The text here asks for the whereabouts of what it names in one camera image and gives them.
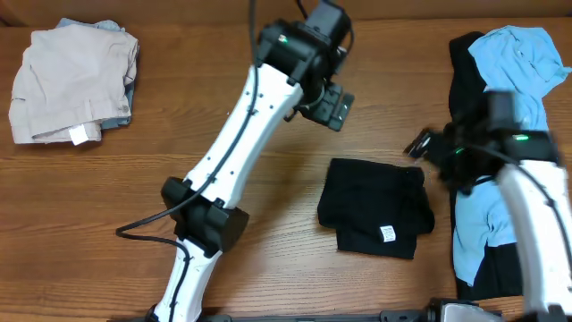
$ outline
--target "wooden tabletop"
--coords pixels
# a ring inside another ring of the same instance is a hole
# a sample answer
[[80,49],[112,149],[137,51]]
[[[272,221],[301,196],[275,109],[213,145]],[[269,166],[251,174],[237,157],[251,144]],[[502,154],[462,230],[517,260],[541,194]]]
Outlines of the wooden tabletop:
[[[449,40],[508,24],[544,27],[572,64],[572,19],[364,21],[338,82],[356,95],[341,132],[297,117],[276,131],[240,207],[246,232],[207,287],[207,313],[234,316],[421,309],[455,297],[450,208],[435,169],[422,165],[436,226],[415,259],[336,250],[316,221],[332,157],[410,165],[401,151],[426,125],[450,120]],[[101,143],[13,144],[8,108],[31,29],[0,29],[0,320],[103,321],[161,300],[175,249],[114,236],[164,210],[159,191],[206,153],[249,66],[245,25],[128,27],[141,46],[134,116]],[[564,156],[572,153],[572,80],[545,99]],[[140,233],[172,238],[165,219]],[[519,298],[483,301],[522,312]]]

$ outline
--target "white label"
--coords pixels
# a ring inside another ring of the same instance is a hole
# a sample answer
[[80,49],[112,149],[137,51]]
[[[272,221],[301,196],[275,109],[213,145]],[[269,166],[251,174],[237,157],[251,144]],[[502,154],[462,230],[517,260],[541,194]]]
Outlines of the white label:
[[395,241],[395,231],[392,225],[379,227],[383,234],[383,242]]
[[70,128],[70,137],[73,145],[79,145],[89,140],[86,128],[83,124]]

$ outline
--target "green light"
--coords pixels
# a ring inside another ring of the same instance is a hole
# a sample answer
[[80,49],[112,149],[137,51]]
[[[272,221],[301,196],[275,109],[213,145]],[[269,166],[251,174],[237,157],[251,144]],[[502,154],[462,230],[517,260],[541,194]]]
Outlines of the green light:
[[517,134],[517,135],[513,135],[512,138],[514,140],[528,140],[528,135],[525,134]]

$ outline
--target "blue cloth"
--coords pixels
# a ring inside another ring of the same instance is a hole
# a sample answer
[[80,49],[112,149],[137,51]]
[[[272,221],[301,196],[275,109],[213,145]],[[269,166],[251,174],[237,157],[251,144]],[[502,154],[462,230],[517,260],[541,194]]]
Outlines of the blue cloth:
[[[92,28],[101,29],[101,30],[125,32],[125,28],[121,28],[115,21],[100,21],[100,22],[91,24],[91,23],[74,21],[74,20],[67,19],[67,18],[62,18],[60,20],[60,22],[58,22],[57,26],[55,26],[55,27],[61,28],[61,27],[72,25],[72,24],[77,24],[77,25],[86,26],[86,27],[92,27]],[[133,111],[132,108],[133,108],[133,94],[134,94],[134,92],[135,92],[135,81],[132,81],[130,84],[125,86],[125,96],[127,97],[127,101],[129,103],[129,109],[131,112]],[[119,127],[120,125],[127,125],[130,122],[131,122],[130,116],[129,117],[118,117],[118,118],[108,119],[108,120],[101,122],[101,129],[102,130],[113,129],[113,128]]]
[[[547,131],[542,98],[566,79],[551,37],[542,28],[507,26],[479,38],[468,49],[486,82],[486,90],[515,92],[515,116],[522,129]],[[476,186],[470,196],[457,194],[453,266],[469,285],[483,261],[484,247],[516,242],[507,205],[494,182]]]

